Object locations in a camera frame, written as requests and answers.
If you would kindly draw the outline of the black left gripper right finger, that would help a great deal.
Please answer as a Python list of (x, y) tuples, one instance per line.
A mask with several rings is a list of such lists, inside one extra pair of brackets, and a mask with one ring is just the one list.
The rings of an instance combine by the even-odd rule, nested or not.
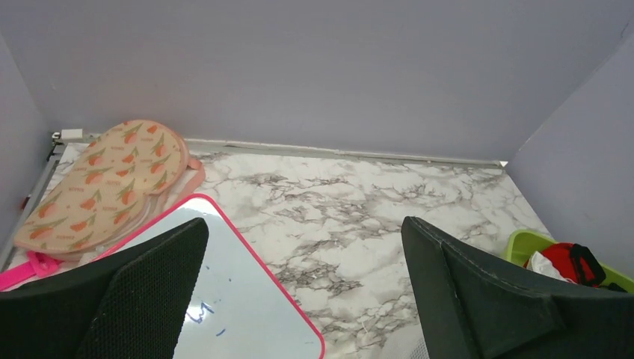
[(407, 217), (401, 238), (431, 358), (631, 358), (633, 296), (565, 283)]

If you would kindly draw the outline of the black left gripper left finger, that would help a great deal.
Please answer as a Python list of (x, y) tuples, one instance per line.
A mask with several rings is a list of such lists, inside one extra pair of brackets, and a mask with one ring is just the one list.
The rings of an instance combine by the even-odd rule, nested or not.
[(3, 358), (171, 358), (209, 239), (195, 218), (1, 294)]

